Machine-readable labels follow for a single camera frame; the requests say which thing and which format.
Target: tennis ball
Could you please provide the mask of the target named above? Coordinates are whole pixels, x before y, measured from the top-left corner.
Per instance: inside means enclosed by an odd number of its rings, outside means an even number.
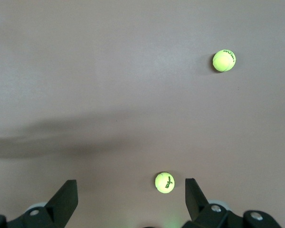
[[[161,193],[169,193],[174,188],[174,178],[167,172],[162,172],[155,178],[155,187]]]
[[[221,50],[213,57],[213,66],[220,72],[229,71],[236,63],[236,56],[230,50]]]

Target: gray floor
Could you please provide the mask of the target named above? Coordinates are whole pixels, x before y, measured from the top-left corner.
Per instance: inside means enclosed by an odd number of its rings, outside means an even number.
[[[77,179],[67,228],[180,228],[192,177],[285,227],[285,1],[0,0],[0,214]]]

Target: bolt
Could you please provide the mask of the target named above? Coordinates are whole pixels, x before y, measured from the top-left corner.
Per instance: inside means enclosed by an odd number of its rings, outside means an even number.
[[[221,212],[222,211],[222,209],[218,205],[211,206],[211,209],[215,212]]]
[[[263,217],[257,212],[252,212],[250,215],[251,215],[251,217],[253,217],[254,219],[256,219],[258,221],[263,220]]]
[[[37,215],[38,213],[39,213],[39,210],[32,210],[29,215],[34,216],[34,215]]]

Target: floor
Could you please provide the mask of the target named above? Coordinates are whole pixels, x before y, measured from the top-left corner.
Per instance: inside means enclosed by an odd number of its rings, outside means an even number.
[[[186,178],[285,227],[285,1],[0,0],[0,214],[76,179],[67,228],[180,228]]]

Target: metal bolt head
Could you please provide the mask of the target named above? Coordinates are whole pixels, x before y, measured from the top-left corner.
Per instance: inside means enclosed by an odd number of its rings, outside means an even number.
[[[258,221],[263,220],[263,217],[257,212],[251,212],[250,215],[251,215],[251,217],[253,217],[254,219],[256,219]]]
[[[39,210],[32,210],[29,215],[30,216],[34,216],[34,215],[37,215],[39,213]]]
[[[214,211],[214,212],[221,212],[222,209],[218,206],[218,205],[212,205],[211,206],[211,209]]]

